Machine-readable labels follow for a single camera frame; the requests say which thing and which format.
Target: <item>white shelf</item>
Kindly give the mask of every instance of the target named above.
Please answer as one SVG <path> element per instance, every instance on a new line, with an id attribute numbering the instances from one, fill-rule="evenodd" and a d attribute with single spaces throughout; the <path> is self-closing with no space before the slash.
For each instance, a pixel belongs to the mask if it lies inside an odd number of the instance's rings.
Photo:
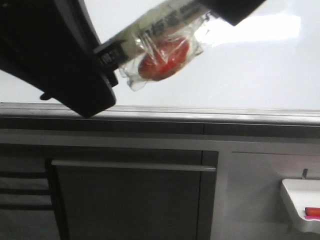
<path id="1" fill-rule="evenodd" d="M 320 220 L 306 219 L 305 208 L 320 208 L 320 180 L 284 179 L 280 195 L 299 231 L 320 234 Z"/>

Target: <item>cabinet handle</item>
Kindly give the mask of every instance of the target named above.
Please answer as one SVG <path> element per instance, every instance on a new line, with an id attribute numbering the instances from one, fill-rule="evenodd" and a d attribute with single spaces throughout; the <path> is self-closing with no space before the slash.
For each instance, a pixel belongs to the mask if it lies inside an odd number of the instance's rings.
<path id="1" fill-rule="evenodd" d="M 112 169 L 147 169 L 147 170 L 170 170 L 189 172 L 216 172 L 214 166 L 185 165 L 185 164 L 162 164 L 162 163 L 136 163 L 136 162 L 105 162 L 105 161 L 72 161 L 53 160 L 52 165 L 61 167 L 85 167 L 85 168 L 112 168 Z"/>

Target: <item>red tomato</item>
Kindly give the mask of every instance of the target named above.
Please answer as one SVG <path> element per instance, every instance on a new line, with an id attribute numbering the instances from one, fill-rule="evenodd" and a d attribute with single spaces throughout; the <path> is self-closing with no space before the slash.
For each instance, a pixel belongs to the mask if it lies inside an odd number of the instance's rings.
<path id="1" fill-rule="evenodd" d="M 183 67 L 188 50 L 189 42 L 184 37 L 162 41 L 152 49 L 152 54 L 145 55 L 138 72 L 144 79 L 166 79 Z"/>

